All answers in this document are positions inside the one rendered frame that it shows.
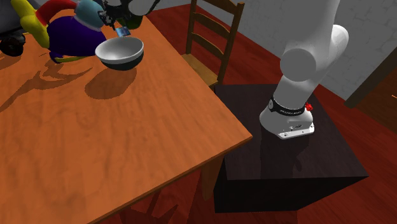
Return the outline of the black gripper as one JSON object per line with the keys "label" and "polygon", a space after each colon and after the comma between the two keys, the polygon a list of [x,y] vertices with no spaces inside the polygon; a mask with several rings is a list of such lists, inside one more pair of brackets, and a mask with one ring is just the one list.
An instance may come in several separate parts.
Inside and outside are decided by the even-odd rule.
{"label": "black gripper", "polygon": [[97,14],[103,24],[115,28],[116,16],[129,16],[130,0],[104,0],[105,11],[98,11]]}

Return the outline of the dark green round object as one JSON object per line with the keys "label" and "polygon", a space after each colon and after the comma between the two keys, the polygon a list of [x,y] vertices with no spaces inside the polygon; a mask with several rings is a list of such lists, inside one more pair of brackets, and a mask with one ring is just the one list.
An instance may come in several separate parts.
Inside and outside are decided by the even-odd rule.
{"label": "dark green round object", "polygon": [[130,18],[118,18],[117,22],[129,30],[137,29],[143,21],[143,16],[131,15]]}

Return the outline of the white bowl with black outside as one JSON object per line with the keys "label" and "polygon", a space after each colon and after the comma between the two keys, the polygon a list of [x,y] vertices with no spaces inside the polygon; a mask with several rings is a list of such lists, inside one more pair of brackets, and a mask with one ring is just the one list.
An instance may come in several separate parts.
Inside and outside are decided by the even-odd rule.
{"label": "white bowl with black outside", "polygon": [[135,68],[144,57],[144,43],[135,37],[107,39],[97,46],[95,55],[108,68],[127,71]]}

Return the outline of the purple yellow red plush toy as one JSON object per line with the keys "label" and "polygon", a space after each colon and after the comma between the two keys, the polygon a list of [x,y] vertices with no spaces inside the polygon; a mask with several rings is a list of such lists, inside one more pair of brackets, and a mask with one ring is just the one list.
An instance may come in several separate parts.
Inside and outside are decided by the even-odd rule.
{"label": "purple yellow red plush toy", "polygon": [[38,9],[28,0],[11,0],[11,5],[22,28],[50,51],[55,63],[94,56],[95,49],[106,40],[99,16],[103,8],[94,0],[48,0]]}

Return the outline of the grey and black object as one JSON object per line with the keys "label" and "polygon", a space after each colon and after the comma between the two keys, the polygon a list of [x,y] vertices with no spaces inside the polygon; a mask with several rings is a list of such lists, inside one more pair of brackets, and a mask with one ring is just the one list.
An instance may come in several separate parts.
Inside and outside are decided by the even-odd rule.
{"label": "grey and black object", "polygon": [[11,0],[0,0],[0,51],[11,57],[23,53],[25,36]]}

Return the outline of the brown wooden chair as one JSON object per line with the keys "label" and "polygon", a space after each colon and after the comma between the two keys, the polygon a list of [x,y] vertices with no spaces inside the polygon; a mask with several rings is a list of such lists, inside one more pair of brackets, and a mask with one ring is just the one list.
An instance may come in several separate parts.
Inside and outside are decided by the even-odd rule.
{"label": "brown wooden chair", "polygon": [[[238,2],[235,4],[231,0],[203,1],[233,15],[231,28],[227,29],[224,25],[221,25],[219,22],[211,19],[203,13],[196,12],[197,0],[191,0],[188,33],[186,40],[186,52],[182,55],[182,58],[184,58],[185,61],[193,68],[193,70],[195,70],[195,72],[202,78],[202,80],[207,84],[209,88],[214,89],[216,85],[221,85],[223,83],[245,3]],[[225,38],[225,49],[223,51],[220,50],[216,45],[205,39],[205,37],[195,33],[193,31],[195,22],[202,24],[206,28]],[[193,42],[198,43],[208,52],[212,53],[214,56],[221,60],[220,69],[217,74],[212,72],[207,66],[205,66],[203,63],[201,63],[201,61],[199,61],[195,56],[192,55]]]}

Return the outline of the brown wooden table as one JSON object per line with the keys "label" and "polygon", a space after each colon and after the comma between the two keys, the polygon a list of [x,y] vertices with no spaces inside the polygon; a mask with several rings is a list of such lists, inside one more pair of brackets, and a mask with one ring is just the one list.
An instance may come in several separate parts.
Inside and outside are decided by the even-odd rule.
{"label": "brown wooden table", "polygon": [[0,53],[0,224],[93,224],[251,134],[145,18],[142,62]]}

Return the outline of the dark robot stand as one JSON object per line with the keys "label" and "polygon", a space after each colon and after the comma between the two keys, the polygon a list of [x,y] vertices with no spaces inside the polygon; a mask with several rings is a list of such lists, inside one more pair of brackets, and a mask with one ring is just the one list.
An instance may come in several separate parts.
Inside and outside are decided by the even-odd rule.
{"label": "dark robot stand", "polygon": [[215,94],[253,138],[225,155],[214,187],[217,213],[296,211],[368,177],[315,95],[314,133],[280,139],[259,115],[274,84],[222,85]]}

